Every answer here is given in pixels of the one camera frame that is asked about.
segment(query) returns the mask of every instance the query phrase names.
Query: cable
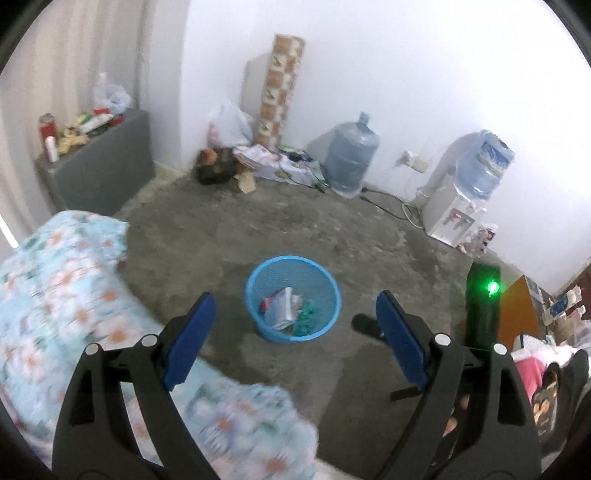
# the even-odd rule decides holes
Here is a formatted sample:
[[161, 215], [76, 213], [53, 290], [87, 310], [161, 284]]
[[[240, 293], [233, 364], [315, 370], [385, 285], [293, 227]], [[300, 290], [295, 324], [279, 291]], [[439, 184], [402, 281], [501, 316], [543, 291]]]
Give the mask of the cable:
[[[411, 223], [412, 226], [415, 226], [417, 228], [420, 228], [421, 230], [425, 230], [425, 227], [420, 226], [420, 225], [417, 225], [416, 223], [414, 223], [410, 219], [410, 217], [409, 217], [410, 207], [412, 207], [412, 205], [409, 205], [408, 203], [403, 203], [402, 204], [402, 207], [401, 208], [402, 208], [402, 212], [403, 212], [404, 216], [407, 218], [407, 220]], [[421, 211], [418, 208], [417, 208], [417, 212], [418, 212], [418, 217], [421, 219], [421, 223], [422, 223], [423, 222], [423, 219], [421, 218]]]
[[378, 207], [380, 210], [383, 210], [384, 212], [386, 212], [389, 215], [392, 215], [394, 218], [397, 218], [398, 220], [408, 220], [410, 222], [410, 219], [408, 217], [404, 218], [404, 217], [399, 217], [398, 215], [393, 214], [392, 212], [390, 212], [390, 210], [388, 210], [387, 208], [382, 207], [381, 205], [378, 205], [375, 202], [372, 202], [371, 200], [369, 200], [365, 195], [359, 195], [359, 198], [361, 200], [363, 200], [364, 202], [368, 202], [371, 203], [372, 205]]
[[[395, 197], [395, 196], [394, 196], [394, 195], [392, 195], [391, 193], [387, 193], [387, 192], [380, 192], [379, 190], [372, 190], [372, 189], [369, 189], [369, 188], [367, 188], [367, 187], [363, 187], [363, 188], [361, 188], [361, 192], [380, 193], [380, 194], [382, 194], [382, 195], [387, 195], [387, 196], [389, 196], [389, 197], [395, 198], [395, 199], [397, 199], [399, 202], [402, 202], [402, 200], [400, 200], [398, 197]], [[369, 203], [371, 203], [372, 205], [375, 205], [376, 207], [378, 207], [378, 208], [382, 209], [384, 212], [386, 212], [386, 213], [389, 213], [390, 215], [392, 215], [394, 218], [397, 218], [397, 219], [399, 219], [399, 220], [408, 220], [408, 221], [409, 221], [409, 223], [410, 223], [412, 226], [414, 226], [414, 227], [416, 227], [416, 228], [420, 228], [421, 230], [425, 230], [425, 229], [424, 229], [424, 227], [422, 227], [422, 226], [420, 226], [420, 225], [417, 225], [417, 224], [416, 224], [416, 223], [414, 223], [414, 222], [412, 221], [412, 219], [410, 218], [410, 216], [412, 215], [412, 214], [411, 214], [411, 211], [410, 211], [411, 207], [412, 207], [412, 208], [416, 208], [416, 207], [415, 207], [415, 206], [413, 206], [413, 205], [409, 205], [408, 203], [402, 202], [402, 205], [401, 205], [401, 210], [402, 210], [402, 212], [403, 212], [403, 214], [404, 214], [404, 217], [405, 217], [405, 218], [402, 218], [402, 217], [399, 217], [399, 216], [397, 216], [397, 215], [394, 215], [394, 214], [393, 214], [392, 212], [390, 212], [388, 209], [386, 209], [386, 208], [384, 208], [384, 207], [382, 207], [382, 206], [378, 205], [377, 203], [374, 203], [374, 202], [372, 202], [371, 200], [369, 200], [369, 199], [368, 199], [366, 196], [364, 196], [364, 195], [361, 195], [359, 198], [361, 198], [362, 200], [364, 200], [364, 201], [366, 201], [366, 202], [369, 202]], [[421, 218], [421, 211], [420, 211], [418, 208], [416, 208], [416, 209], [417, 209], [418, 217], [421, 219], [421, 223], [422, 223], [422, 222], [423, 222], [423, 219]]]

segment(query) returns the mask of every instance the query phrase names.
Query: white plastic bag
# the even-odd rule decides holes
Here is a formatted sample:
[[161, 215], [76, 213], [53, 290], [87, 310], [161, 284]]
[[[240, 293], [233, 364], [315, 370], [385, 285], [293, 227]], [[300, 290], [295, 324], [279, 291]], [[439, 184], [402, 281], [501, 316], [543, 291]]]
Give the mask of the white plastic bag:
[[253, 118], [226, 99], [209, 123], [207, 139], [211, 147], [252, 144]]
[[274, 330], [283, 330], [297, 320], [301, 297], [293, 294], [291, 287], [278, 291], [265, 309], [265, 323]]
[[99, 73], [93, 91], [95, 108], [107, 107], [111, 115], [120, 115], [131, 105], [131, 97], [121, 85], [107, 83], [107, 74]]

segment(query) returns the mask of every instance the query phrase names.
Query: floral blanket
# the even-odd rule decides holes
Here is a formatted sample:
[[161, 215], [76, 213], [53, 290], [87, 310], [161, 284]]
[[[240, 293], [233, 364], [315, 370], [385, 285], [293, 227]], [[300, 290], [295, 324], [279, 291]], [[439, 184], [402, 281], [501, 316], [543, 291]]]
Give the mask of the floral blanket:
[[[0, 398], [47, 465], [85, 346], [131, 346], [161, 330], [116, 273], [126, 229], [112, 218], [61, 212], [0, 266]], [[142, 455], [158, 462], [133, 389], [123, 387]], [[222, 479], [314, 476], [317, 430], [284, 390], [240, 385], [198, 359], [172, 397]]]

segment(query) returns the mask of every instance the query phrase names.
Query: white wall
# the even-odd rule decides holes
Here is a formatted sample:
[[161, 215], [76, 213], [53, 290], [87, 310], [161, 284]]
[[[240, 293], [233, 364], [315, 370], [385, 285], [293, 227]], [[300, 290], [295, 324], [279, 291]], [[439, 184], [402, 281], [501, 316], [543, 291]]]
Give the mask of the white wall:
[[154, 161], [180, 167], [181, 65], [191, 0], [150, 0], [139, 105], [150, 113]]
[[258, 0], [192, 0], [181, 77], [181, 168], [206, 146], [211, 115], [224, 98], [240, 103]]
[[[591, 257], [591, 69], [542, 0], [261, 2], [249, 113], [273, 33], [307, 40], [287, 143], [322, 156], [323, 134], [367, 111], [382, 137], [367, 182], [412, 200], [451, 143], [491, 129], [517, 154], [489, 204], [492, 249], [552, 293]], [[426, 174], [396, 166], [405, 148]]]
[[141, 106], [150, 112], [156, 162], [193, 167], [209, 119], [225, 98], [240, 102], [259, 0], [151, 0]]

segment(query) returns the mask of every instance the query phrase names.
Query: bottle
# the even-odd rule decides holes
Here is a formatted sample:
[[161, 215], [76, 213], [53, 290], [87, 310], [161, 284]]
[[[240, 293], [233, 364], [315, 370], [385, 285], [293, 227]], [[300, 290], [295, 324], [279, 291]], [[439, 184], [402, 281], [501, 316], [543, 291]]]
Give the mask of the bottle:
[[488, 130], [457, 161], [455, 185], [469, 200], [487, 201], [515, 158], [513, 151]]
[[60, 156], [57, 154], [56, 138], [55, 137], [47, 137], [45, 139], [45, 148], [47, 150], [47, 159], [51, 163], [56, 162], [60, 158]]
[[339, 195], [351, 199], [361, 192], [379, 136], [368, 128], [369, 115], [361, 112], [357, 122], [339, 125], [324, 162], [324, 176]]

